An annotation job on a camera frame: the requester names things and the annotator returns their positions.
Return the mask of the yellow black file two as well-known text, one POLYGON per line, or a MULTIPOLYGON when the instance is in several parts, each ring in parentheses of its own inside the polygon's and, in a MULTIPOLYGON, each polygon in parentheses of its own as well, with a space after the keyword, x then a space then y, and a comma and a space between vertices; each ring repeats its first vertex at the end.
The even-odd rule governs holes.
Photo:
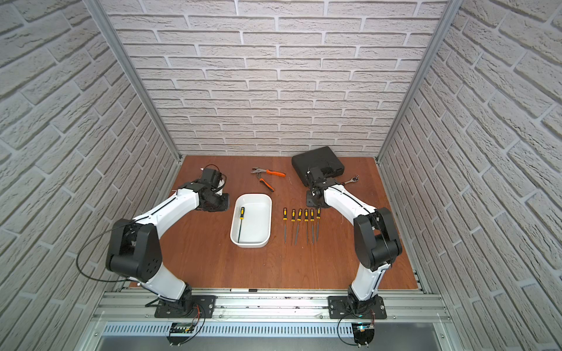
POLYGON ((316 242, 319 240, 319 232, 320 232, 320 221, 321 221, 321 209, 318 208, 316 212, 316 242))

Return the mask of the yellow black file seven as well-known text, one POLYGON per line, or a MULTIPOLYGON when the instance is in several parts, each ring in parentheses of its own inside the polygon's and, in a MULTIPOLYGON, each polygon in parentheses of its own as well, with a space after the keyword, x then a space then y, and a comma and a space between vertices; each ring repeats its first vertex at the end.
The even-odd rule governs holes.
POLYGON ((288 209, 283 209, 283 242, 287 244, 288 234, 287 234, 287 221, 288 221, 288 209))

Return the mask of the yellow black file one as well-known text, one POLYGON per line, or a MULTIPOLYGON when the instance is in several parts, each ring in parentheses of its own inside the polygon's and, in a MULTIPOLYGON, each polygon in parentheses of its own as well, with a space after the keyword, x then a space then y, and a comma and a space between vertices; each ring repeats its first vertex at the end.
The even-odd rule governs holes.
POLYGON ((241 209, 240 209, 240 215, 239 215, 239 232, 238 232, 238 235, 237 235, 237 244, 241 243, 240 240, 241 240, 242 225, 243 225, 243 222, 244 222, 244 214, 245 214, 245 207, 242 206, 241 209))

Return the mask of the white plastic storage box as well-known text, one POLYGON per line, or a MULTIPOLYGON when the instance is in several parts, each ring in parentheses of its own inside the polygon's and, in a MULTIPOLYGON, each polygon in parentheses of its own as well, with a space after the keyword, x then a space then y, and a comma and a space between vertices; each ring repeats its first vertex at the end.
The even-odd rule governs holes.
POLYGON ((259 249, 265 247, 271 236, 272 199, 265 194, 243 194, 234 205, 230 239, 240 248, 259 249), (244 222, 241 231, 241 243, 237 244, 239 232, 239 215, 245 207, 244 222))

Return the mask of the yellow black file four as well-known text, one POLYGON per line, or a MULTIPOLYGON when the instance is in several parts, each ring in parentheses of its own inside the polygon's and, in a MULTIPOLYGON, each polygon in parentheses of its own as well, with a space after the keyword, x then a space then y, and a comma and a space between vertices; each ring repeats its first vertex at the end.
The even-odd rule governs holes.
POLYGON ((305 226, 305 233, 306 233, 306 243, 307 245, 310 243, 309 237, 309 210, 304 209, 304 226, 305 226))

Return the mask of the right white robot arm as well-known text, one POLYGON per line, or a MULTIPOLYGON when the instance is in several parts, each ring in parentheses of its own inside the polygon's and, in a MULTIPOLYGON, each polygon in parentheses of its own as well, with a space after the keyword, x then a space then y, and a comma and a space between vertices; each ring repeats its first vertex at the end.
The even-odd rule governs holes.
POLYGON ((385 273, 402 254, 402 244, 392 212, 377 209, 351 194, 342 184, 326 177, 318 167, 306 172, 307 198, 319 208, 334 208, 354 226, 354 249, 359 267, 347 297, 330 297, 332 318, 371 317, 382 310, 378 289, 385 273))

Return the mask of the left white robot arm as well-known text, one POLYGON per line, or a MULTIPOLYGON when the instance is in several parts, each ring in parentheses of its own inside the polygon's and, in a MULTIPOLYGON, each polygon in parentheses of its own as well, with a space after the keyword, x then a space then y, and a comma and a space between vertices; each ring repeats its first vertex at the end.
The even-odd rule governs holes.
POLYGON ((133 219, 120 219, 111 234, 105 269, 119 275, 113 283, 137 282, 164 304, 190 310, 191 288, 163 263, 160 240, 191 211, 222 212, 229 207, 223 188, 227 176, 214 164, 194 181, 181 185, 162 203, 133 219))

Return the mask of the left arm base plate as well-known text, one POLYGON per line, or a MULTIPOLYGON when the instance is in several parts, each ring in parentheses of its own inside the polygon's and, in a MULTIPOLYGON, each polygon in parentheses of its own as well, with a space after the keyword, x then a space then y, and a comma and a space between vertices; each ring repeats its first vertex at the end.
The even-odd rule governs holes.
POLYGON ((179 301, 158 299, 155 318, 212 318, 216 295, 190 295, 179 301))

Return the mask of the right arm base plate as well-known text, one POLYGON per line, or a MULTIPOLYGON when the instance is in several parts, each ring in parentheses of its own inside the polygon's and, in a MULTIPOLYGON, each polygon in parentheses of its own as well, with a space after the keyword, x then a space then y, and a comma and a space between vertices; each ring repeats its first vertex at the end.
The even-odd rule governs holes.
POLYGON ((363 320, 386 320, 383 298, 375 295, 367 301, 358 301, 353 296, 333 295, 327 298, 329 317, 333 320, 356 318, 363 320))

